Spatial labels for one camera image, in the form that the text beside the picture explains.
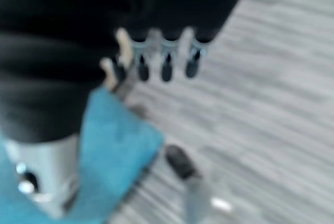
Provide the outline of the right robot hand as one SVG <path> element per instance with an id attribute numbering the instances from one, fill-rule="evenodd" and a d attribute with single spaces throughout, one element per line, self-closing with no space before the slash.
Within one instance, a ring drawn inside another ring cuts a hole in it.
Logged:
<path id="1" fill-rule="evenodd" d="M 185 74 L 193 78 L 209 43 L 239 0 L 1 0 L 1 131 L 18 188 L 53 218 L 79 191 L 79 133 L 89 93 L 109 57 L 119 79 L 119 28 L 141 80 L 149 78 L 148 32 L 162 33 L 162 80 L 172 78 L 180 36 L 194 31 Z"/>

